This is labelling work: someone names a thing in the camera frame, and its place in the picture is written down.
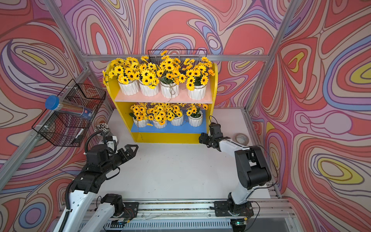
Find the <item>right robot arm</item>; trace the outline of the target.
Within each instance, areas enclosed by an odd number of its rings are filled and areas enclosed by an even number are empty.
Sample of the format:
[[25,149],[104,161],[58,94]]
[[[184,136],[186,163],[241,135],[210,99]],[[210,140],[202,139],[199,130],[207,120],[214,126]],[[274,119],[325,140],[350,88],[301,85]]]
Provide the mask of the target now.
[[243,146],[228,137],[202,133],[199,143],[214,148],[235,158],[239,183],[230,192],[227,201],[221,207],[214,207],[218,217],[229,213],[232,216],[252,215],[249,198],[257,189],[271,181],[271,172],[262,149],[259,146]]

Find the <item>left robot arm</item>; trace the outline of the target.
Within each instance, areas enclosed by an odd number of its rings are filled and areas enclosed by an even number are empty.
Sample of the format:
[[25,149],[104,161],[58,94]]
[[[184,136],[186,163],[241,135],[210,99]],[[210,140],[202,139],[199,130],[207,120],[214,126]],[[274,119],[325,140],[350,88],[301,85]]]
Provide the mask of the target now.
[[66,206],[55,226],[55,232],[99,232],[110,218],[123,218],[128,224],[137,217],[139,204],[125,203],[119,194],[108,193],[100,199],[89,221],[81,226],[87,210],[102,184],[111,180],[111,171],[119,171],[120,165],[133,159],[138,145],[125,145],[118,149],[117,141],[103,131],[93,133],[84,145],[87,163],[79,175],[70,182],[65,192]]

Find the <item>clear cup of pencils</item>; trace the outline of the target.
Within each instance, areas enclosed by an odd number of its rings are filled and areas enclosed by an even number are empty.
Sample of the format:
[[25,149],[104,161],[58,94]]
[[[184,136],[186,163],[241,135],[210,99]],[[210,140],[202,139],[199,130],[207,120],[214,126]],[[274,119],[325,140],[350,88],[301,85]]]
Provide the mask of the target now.
[[99,123],[94,127],[94,132],[102,131],[105,136],[112,136],[112,132],[107,123]]

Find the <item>clear packing tape roll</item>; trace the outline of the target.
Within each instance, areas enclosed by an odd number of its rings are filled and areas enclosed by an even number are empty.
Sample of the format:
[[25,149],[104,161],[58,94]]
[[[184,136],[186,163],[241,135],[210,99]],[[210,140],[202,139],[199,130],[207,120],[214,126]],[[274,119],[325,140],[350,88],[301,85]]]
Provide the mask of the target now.
[[243,145],[243,146],[248,146],[250,139],[248,138],[247,135],[243,133],[237,133],[234,135],[234,141]]

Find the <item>black marker in basket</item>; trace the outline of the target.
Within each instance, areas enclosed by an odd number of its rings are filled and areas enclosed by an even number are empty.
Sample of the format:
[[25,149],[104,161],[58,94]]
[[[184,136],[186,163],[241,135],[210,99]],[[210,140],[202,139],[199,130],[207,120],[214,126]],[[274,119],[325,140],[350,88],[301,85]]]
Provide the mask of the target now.
[[78,134],[75,136],[75,138],[72,141],[72,145],[79,145],[81,144],[81,141],[84,139],[84,129],[82,128]]

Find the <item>yellow wooden shelf unit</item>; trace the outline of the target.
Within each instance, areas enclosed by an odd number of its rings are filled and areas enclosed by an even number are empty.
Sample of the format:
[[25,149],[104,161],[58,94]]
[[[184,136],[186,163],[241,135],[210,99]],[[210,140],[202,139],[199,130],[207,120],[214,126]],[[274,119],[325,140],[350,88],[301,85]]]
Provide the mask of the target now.
[[[120,133],[127,132],[136,143],[167,143],[167,144],[197,144],[201,133],[209,132],[210,116],[213,115],[214,105],[218,87],[218,66],[213,63],[212,70],[215,76],[211,77],[206,85],[206,96],[201,100],[193,100],[187,94],[185,84],[180,85],[180,94],[173,99],[165,98],[161,93],[153,97],[146,97],[141,92],[135,95],[126,96],[120,89],[117,80],[107,82],[106,88],[116,109],[112,116],[120,116],[120,119],[110,119],[109,127],[118,136]],[[171,123],[163,129],[155,126],[145,126],[138,128],[134,119],[129,115],[130,107],[136,103],[204,103],[208,105],[207,110],[203,110],[203,122],[198,127],[192,127],[184,115],[185,121],[181,126],[173,126]]]

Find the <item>blue capped pencil tube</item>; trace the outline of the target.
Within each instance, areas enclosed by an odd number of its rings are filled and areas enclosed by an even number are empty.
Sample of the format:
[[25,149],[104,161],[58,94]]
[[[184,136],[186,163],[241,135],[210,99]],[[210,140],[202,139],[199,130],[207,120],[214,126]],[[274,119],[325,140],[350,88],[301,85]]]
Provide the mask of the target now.
[[86,120],[91,120],[93,118],[93,111],[91,109],[68,100],[61,100],[59,97],[54,95],[51,95],[46,99],[45,108]]

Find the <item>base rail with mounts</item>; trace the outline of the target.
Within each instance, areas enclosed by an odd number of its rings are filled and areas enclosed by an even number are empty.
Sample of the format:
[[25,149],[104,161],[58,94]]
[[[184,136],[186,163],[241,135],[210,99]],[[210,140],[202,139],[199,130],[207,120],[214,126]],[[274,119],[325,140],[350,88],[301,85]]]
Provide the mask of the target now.
[[119,194],[68,191],[56,232],[110,232],[225,229],[231,232],[300,232],[292,206],[282,198],[248,192],[241,205],[227,199],[137,200]]

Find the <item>aluminium frame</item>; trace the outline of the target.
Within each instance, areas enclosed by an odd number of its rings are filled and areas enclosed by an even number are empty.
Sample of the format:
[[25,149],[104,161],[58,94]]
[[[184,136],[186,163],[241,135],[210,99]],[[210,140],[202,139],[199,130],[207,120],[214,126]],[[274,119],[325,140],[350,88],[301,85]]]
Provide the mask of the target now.
[[[205,48],[213,55],[238,55],[257,48],[266,54],[283,20],[287,1],[57,1],[79,47],[85,54],[139,54],[164,45]],[[274,69],[252,120],[257,130],[272,124],[294,128],[295,113],[304,109],[302,95],[289,76],[297,40],[287,37],[276,54]],[[44,101],[57,94],[82,65],[64,39],[43,1],[1,2],[1,162],[25,141],[44,110]],[[62,194],[84,162],[82,148],[55,147],[42,140],[1,191],[1,204],[48,206]],[[151,165],[129,182],[107,181],[112,192],[138,199],[223,198],[234,188],[227,168],[232,159],[218,155],[206,168],[176,174],[180,162],[166,168]]]

